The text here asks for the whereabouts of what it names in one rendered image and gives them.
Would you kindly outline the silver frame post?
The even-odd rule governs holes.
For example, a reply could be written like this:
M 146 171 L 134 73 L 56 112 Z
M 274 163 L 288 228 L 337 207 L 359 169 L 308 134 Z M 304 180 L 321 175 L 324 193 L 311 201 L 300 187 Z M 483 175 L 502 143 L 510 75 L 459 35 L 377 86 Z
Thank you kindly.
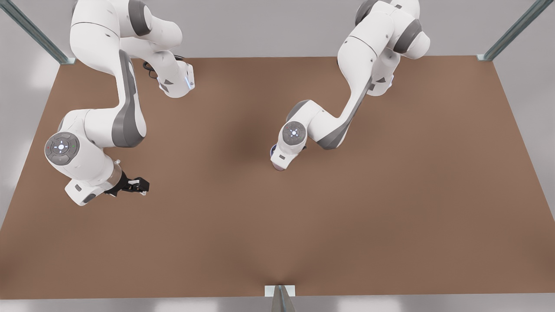
M 476 55 L 480 62 L 493 61 L 505 48 L 519 36 L 554 0 L 535 0 L 535 2 L 517 19 L 515 23 L 501 36 L 488 51 Z
M 40 45 L 60 65 L 73 65 L 75 58 L 65 55 L 29 18 L 12 2 L 12 0 L 0 0 L 0 9 L 12 18 L 37 44 Z
M 295 286 L 265 286 L 265 297 L 272 297 L 271 312 L 296 312 L 291 297 Z

